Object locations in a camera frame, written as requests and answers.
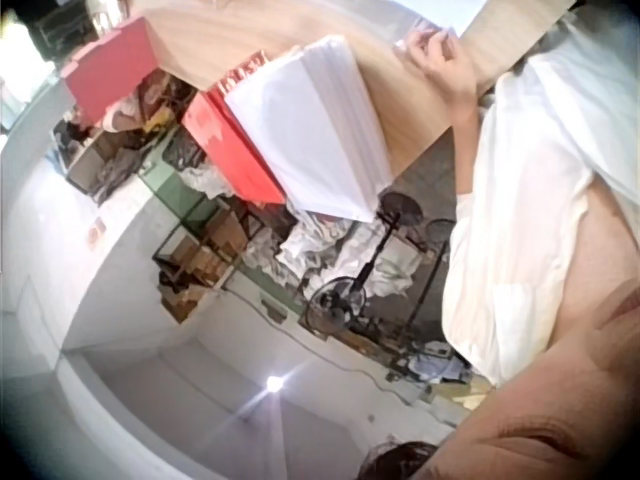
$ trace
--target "paper sheet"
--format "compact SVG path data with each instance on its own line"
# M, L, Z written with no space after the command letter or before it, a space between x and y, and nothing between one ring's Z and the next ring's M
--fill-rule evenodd
M487 0L393 0L435 23L441 28L453 27L458 36L469 28Z

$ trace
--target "light fixture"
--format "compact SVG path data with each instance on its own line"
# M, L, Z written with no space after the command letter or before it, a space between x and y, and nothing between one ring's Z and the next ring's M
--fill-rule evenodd
M269 377L267 378L267 391L269 393L278 393L284 386L284 378Z

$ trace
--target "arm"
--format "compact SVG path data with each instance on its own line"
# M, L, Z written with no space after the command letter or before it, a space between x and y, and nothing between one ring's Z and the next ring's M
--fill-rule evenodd
M445 30L414 32L408 45L411 59L438 88L447 105L453 127L456 193L471 193L480 138L471 60L455 34Z
M613 315L600 314L609 304ZM416 480L593 478L640 426L638 365L640 290L630 282L487 398Z
M453 148L455 150L456 194L473 190L473 167L480 141L480 119L474 108L466 116L453 122Z

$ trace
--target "electric fan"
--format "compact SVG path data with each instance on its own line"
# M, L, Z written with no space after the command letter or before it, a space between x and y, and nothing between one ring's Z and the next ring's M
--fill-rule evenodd
M422 209L412 198L398 192L383 195L379 216L388 226L371 260L357 277L338 277L320 287L311 297L304 313L308 327L324 334L334 335L357 321L367 301L364 284L371 276L376 260L387 241L400 227L414 227L422 222Z

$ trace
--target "white paper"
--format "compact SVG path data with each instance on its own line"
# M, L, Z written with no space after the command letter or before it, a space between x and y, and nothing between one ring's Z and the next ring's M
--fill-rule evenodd
M300 210L363 222L392 182L382 129L343 37L268 63L225 102Z
M469 28L487 0L393 0L441 28L452 27L458 36Z

